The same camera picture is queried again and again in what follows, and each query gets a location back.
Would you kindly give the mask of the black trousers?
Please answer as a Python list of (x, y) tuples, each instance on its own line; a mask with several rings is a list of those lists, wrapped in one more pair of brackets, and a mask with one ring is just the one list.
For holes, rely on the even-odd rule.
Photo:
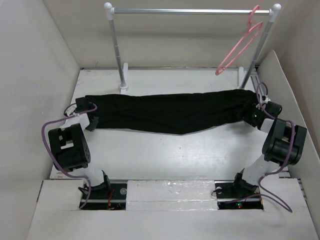
[(88, 114), (97, 129), (185, 135), (243, 120), (247, 107), (257, 105), (250, 90), (131, 96), (86, 95), (97, 109)]

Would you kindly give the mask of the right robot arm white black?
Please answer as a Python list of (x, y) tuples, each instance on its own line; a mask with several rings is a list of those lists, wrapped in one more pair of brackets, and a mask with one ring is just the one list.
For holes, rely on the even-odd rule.
[(278, 118), (282, 106), (275, 102), (255, 103), (249, 101), (240, 110), (238, 116), (267, 133), (262, 146), (261, 156), (249, 167), (235, 175), (231, 191), (237, 197), (254, 193), (258, 181), (280, 167), (296, 165), (301, 159), (306, 140), (307, 129)]

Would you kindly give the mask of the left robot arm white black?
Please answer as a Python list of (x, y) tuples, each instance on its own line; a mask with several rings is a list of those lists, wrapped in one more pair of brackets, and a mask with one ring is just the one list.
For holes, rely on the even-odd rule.
[(108, 176), (103, 171), (102, 177), (96, 176), (95, 171), (89, 168), (91, 154), (85, 139), (84, 130), (93, 131), (97, 128), (99, 118), (90, 113), (97, 106), (84, 97), (75, 100), (76, 108), (70, 114), (64, 112), (64, 124), (48, 131), (48, 140), (45, 147), (50, 150), (49, 154), (53, 164), (67, 177), (78, 179), (85, 178), (88, 182), (79, 190), (84, 194), (95, 192), (100, 198), (107, 198), (111, 194), (111, 184)]

